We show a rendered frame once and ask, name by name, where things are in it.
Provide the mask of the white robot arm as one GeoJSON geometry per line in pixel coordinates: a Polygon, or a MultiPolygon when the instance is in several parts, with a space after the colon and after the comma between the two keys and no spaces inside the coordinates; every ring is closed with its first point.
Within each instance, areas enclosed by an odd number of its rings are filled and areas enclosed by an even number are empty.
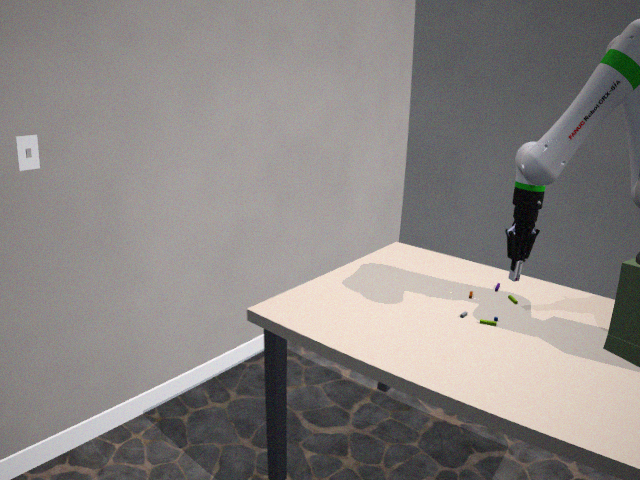
{"type": "Polygon", "coordinates": [[[581,92],[550,130],[538,142],[528,142],[519,148],[512,203],[524,210],[541,209],[543,185],[558,178],[583,142],[621,103],[630,155],[631,196],[640,208],[639,84],[640,19],[637,19],[609,43],[606,55],[581,92]]]}

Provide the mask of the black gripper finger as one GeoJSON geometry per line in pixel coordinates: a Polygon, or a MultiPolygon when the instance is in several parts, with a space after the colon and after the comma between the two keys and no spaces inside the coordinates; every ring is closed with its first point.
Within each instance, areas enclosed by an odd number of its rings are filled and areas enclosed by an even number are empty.
{"type": "Polygon", "coordinates": [[[522,241],[524,240],[526,228],[522,227],[521,236],[518,237],[515,235],[515,224],[510,229],[505,230],[507,235],[507,253],[508,258],[512,259],[509,277],[508,279],[515,282],[518,266],[519,266],[519,258],[521,252],[522,241]],[[516,246],[516,256],[515,256],[515,246],[516,246]],[[514,261],[513,261],[514,260],[514,261]]]}
{"type": "Polygon", "coordinates": [[[532,250],[533,244],[534,244],[535,239],[536,239],[537,235],[539,234],[539,232],[540,232],[540,230],[538,230],[536,228],[534,228],[533,231],[532,231],[531,227],[528,227],[528,229],[527,229],[527,235],[526,235],[526,237],[524,237],[524,241],[522,241],[522,246],[521,246],[519,267],[518,267],[518,272],[517,272],[517,276],[516,276],[517,281],[520,280],[522,264],[523,264],[523,262],[526,261],[525,259],[529,258],[529,255],[530,255],[530,252],[532,250]]]}

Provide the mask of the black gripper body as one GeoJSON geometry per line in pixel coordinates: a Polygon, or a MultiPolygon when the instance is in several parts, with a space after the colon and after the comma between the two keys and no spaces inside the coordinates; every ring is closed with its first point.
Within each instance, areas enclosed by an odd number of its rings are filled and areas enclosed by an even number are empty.
{"type": "Polygon", "coordinates": [[[538,210],[535,210],[535,211],[524,210],[515,206],[513,217],[514,217],[514,222],[512,224],[512,227],[515,224],[515,233],[516,233],[515,235],[520,237],[522,227],[525,227],[526,232],[524,237],[526,237],[528,227],[532,227],[532,230],[535,228],[535,223],[532,223],[532,222],[537,221],[538,210]]]}

